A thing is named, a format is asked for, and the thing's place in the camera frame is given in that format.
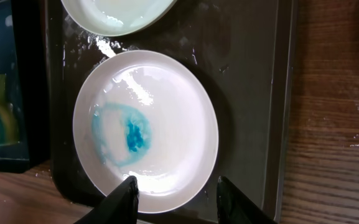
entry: white plate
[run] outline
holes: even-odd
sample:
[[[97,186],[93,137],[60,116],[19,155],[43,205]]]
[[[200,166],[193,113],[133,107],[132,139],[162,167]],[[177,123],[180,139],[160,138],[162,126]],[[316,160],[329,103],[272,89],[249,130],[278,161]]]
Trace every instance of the white plate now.
[[[75,104],[73,135],[103,194],[137,177],[142,213],[192,199],[218,152],[217,119],[203,86],[179,62],[146,50],[118,54],[91,73]]]
[[[120,36],[161,18],[176,0],[62,0],[73,20],[89,32]]]

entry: wooden table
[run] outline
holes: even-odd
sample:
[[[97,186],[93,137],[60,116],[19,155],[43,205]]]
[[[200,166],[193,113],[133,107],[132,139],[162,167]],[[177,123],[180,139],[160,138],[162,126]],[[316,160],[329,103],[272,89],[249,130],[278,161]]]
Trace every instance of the wooden table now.
[[[300,0],[282,223],[359,223],[359,1]],[[0,173],[0,223],[73,223],[46,162]]]

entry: white dish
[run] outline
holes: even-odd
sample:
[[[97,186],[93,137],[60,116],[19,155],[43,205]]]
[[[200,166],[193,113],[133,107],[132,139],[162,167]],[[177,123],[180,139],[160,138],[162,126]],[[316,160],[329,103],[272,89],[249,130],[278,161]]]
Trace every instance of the white dish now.
[[[75,104],[73,135],[103,194],[137,177],[142,213],[192,199],[218,152],[217,119],[203,86],[179,62],[145,50],[118,54],[91,73]]]
[[[89,32],[120,36],[161,18],[176,0],[62,0],[72,19]]]

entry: brown wooden surface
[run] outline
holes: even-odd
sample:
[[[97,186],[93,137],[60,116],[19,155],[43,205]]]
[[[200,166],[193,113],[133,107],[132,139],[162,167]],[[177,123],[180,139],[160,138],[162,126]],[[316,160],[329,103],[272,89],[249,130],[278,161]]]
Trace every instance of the brown wooden surface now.
[[[359,223],[359,1],[300,0],[282,223]],[[46,162],[0,173],[0,223],[73,223]]]

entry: blue stain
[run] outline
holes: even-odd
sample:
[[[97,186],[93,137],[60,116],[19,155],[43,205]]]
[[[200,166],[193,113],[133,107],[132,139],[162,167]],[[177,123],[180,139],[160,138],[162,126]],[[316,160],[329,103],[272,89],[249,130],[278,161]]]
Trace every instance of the blue stain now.
[[[105,138],[113,138],[112,136],[105,136],[101,129],[101,124],[104,122],[102,117],[105,112],[120,113],[120,123],[124,128],[124,137],[127,143],[129,156],[123,161],[116,161],[110,153],[110,149],[106,144]],[[107,103],[104,107],[96,107],[95,114],[92,119],[92,132],[95,140],[97,150],[99,150],[100,159],[105,162],[109,159],[117,166],[126,166],[133,164],[142,159],[150,148],[151,143],[151,129],[146,117],[137,109],[121,105],[117,103]],[[107,150],[102,152],[101,148],[105,147]]]

